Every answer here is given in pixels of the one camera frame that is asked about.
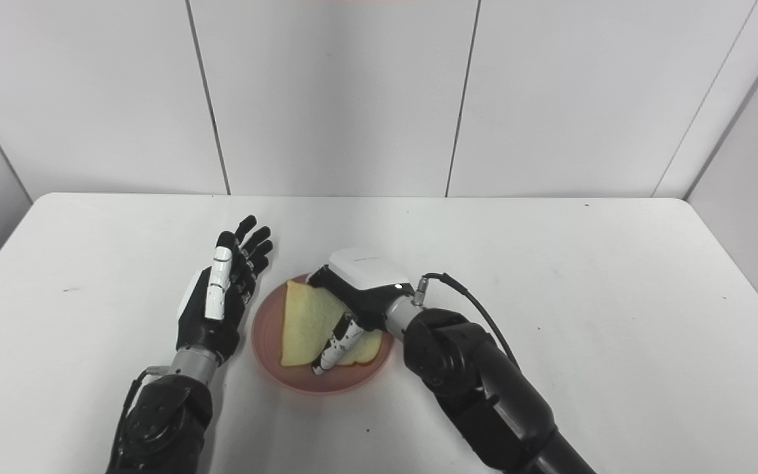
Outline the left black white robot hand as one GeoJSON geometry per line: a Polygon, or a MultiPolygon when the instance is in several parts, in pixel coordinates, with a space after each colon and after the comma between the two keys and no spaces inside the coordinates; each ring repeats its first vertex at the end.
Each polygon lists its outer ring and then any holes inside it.
{"type": "Polygon", "coordinates": [[[216,241],[213,260],[193,277],[178,315],[176,348],[202,348],[223,364],[240,343],[240,324],[259,276],[270,265],[271,229],[250,214],[216,241]]]}

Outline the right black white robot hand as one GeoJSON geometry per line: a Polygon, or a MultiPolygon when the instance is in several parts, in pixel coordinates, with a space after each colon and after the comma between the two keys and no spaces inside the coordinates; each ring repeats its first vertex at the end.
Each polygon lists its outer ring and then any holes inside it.
{"type": "Polygon", "coordinates": [[[327,290],[346,306],[311,363],[314,375],[334,368],[371,331],[391,334],[402,342],[408,326],[422,310],[413,303],[415,289],[408,277],[380,254],[366,249],[335,251],[306,282],[327,290]]]}

